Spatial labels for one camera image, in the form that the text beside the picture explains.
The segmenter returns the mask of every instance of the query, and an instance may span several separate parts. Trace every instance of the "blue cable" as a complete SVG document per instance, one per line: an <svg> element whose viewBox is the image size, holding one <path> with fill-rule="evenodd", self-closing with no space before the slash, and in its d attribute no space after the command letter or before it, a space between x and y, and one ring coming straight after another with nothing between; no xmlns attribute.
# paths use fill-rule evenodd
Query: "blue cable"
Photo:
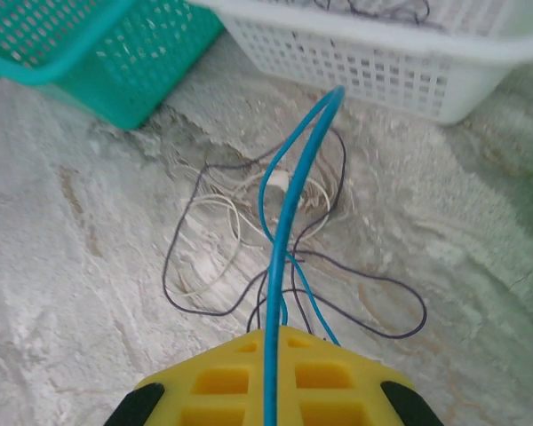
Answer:
<svg viewBox="0 0 533 426"><path fill-rule="evenodd" d="M284 155L288 152L290 147L296 142L296 140L300 137L302 133L306 130L308 124L329 104L332 96L334 95L334 91L330 91L327 93L322 99L320 99L314 107L310 110L310 112L304 117L302 122L298 125L298 127L290 134L284 145L281 146L281 149L276 153L271 163L266 168L265 176L260 181L260 187L259 187L259 220L260 225L263 228L263 232L267 236L267 238L274 243L273 235L268 230L267 226L267 220L265 218L265 190L267 189L267 182L270 178L271 174L274 171L274 168L276 165L280 162L280 160L284 157ZM325 136L327 130L322 134L322 138ZM306 291L306 295L308 296L308 299L310 300L310 304L312 305L314 309L314 313L316 314L316 317L322 324L324 330L328 334L328 337L330 340L339 346L339 341L337 337L334 335L333 331L331 331L330 326L326 322L325 318L323 317L322 313L320 312L320 308L318 308L318 304L316 303L316 300L314 298L314 294L312 293L312 289L310 288L310 285L308 284L308 281L306 279L306 275L302 271L302 268L300 267L299 263L296 261L296 258L287 251L286 257L289 258L289 260L294 264L294 267L296 268L296 271L298 272L298 276L300 277L300 280L302 281L302 284L304 285L304 289ZM285 326L288 324L288 309L286 307L286 303L284 302L284 298L281 298L281 309L282 309L282 324Z"/></svg>
<svg viewBox="0 0 533 426"><path fill-rule="evenodd" d="M274 166L281 157L288 151L290 145L304 131L306 126L314 117L324 109L322 116L315 125L306 147L300 156L298 166L289 185L288 192L282 204L281 215L276 235L273 242L273 253L268 270L268 294L266 303L266 326L265 326L265 353L264 353L264 424L263 426L276 426L277 424L277 391L278 391L278 336L279 336L279 319L282 301L282 278L284 275L285 257L288 255L286 250L290 238L292 221L296 214L300 195L306 183L308 173L314 163L315 156L318 152L323 138L330 128L331 122L336 115L345 95L343 86L338 86L333 91L324 96L308 113L305 119L300 123L292 135L290 135L286 144L281 151L274 157L273 162L267 170L263 182L261 182L262 195L266 182L272 173Z"/></svg>

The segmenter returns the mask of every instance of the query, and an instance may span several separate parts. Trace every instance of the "floor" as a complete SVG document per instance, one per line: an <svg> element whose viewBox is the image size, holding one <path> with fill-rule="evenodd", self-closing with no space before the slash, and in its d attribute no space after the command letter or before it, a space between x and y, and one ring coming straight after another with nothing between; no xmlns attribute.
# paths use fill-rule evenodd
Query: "floor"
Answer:
<svg viewBox="0 0 533 426"><path fill-rule="evenodd" d="M144 376L244 332L254 295L221 319L163 297L163 254L194 182L185 165L265 152L319 96L260 75L228 36L133 132L0 81L0 425L102 424ZM309 246L407 281L429 309L396 342L324 311L342 345L408 375L449 426L533 425L533 66L458 126L352 100L336 126L346 190ZM335 140L322 157L331 192ZM183 272L196 288L225 262L218 211L189 215L169 286ZM225 309L267 259L244 248L211 291L181 302ZM395 287L322 262L306 274L376 327L418 322Z"/></svg>

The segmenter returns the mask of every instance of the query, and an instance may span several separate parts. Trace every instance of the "teal plastic basket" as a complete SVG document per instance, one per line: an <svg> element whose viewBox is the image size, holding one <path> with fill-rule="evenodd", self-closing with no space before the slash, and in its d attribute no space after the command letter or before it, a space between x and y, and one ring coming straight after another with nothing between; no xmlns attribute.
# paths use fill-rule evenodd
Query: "teal plastic basket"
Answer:
<svg viewBox="0 0 533 426"><path fill-rule="evenodd" d="M134 129L221 29L182 0L0 0L0 78Z"/></svg>

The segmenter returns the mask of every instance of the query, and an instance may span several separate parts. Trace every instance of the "white cable connector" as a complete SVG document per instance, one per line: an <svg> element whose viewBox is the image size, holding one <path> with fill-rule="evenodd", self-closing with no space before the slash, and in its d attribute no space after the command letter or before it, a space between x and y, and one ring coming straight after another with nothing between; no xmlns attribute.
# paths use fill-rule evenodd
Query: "white cable connector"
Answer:
<svg viewBox="0 0 533 426"><path fill-rule="evenodd" d="M286 170L274 170L266 182L266 186L278 186L284 193L290 185L290 173Z"/></svg>

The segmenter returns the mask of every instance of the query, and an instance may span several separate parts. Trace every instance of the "basket handle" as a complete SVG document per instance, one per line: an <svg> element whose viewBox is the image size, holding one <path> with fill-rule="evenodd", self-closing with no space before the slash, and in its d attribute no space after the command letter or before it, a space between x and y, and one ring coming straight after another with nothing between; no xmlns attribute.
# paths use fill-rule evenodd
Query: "basket handle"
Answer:
<svg viewBox="0 0 533 426"><path fill-rule="evenodd" d="M40 85L55 81L66 74L107 31L127 13L137 0L120 0L108 4L102 12L95 13L80 36L71 42L60 55L40 67L22 64L0 57L0 78L9 78L26 85Z"/></svg>
<svg viewBox="0 0 533 426"><path fill-rule="evenodd" d="M257 0L189 0L208 7L219 15L275 24L294 31L316 33L343 41L370 44L375 48L398 51L418 57L442 56L479 65L514 67L533 62L533 35L486 39L449 35L429 28L408 28L376 20L327 13L286 4L267 4Z"/></svg>

